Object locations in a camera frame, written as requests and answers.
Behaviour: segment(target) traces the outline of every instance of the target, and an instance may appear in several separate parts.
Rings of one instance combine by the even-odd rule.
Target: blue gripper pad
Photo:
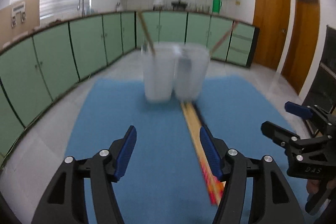
[[[221,177],[223,176],[223,172],[221,170],[221,158],[217,153],[211,137],[204,127],[201,127],[199,130],[199,138],[201,140],[201,144],[207,157],[211,172],[220,181]]]
[[[285,110],[288,113],[292,113],[305,120],[310,119],[313,116],[311,110],[308,107],[294,104],[292,102],[287,102],[285,104]]]
[[[135,129],[135,127],[133,127],[117,157],[114,176],[117,178],[118,181],[125,175],[136,141],[137,130]]]

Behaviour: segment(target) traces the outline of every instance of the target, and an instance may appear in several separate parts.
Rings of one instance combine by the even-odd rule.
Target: plastic container
[[[155,55],[149,47],[141,48],[145,96],[153,103],[169,101],[173,90],[176,44],[154,44]]]
[[[210,54],[205,46],[187,43],[176,58],[174,93],[180,101],[196,100],[202,90]]]

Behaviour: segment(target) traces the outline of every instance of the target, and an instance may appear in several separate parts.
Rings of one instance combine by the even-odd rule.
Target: green bottle
[[[222,0],[213,0],[212,1],[212,12],[219,13],[222,8]]]

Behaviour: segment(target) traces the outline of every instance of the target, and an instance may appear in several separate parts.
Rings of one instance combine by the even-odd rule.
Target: gray floor
[[[303,122],[284,110],[287,101],[301,103],[293,88],[275,71],[253,64],[251,69],[211,61],[207,77],[240,75],[251,82],[278,109],[302,138]],[[141,80],[140,52],[132,52],[111,67],[85,81],[52,107],[16,148],[0,176],[0,191],[23,223],[30,223],[37,204],[64,152],[80,108],[98,78]]]

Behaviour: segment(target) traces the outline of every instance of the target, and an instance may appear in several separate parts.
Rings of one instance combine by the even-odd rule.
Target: sink faucet
[[[78,2],[78,7],[77,7],[78,11],[80,9],[80,4],[81,4],[81,0],[79,0],[79,2]],[[84,12],[84,0],[82,0],[82,17],[83,16],[85,16],[85,12]]]

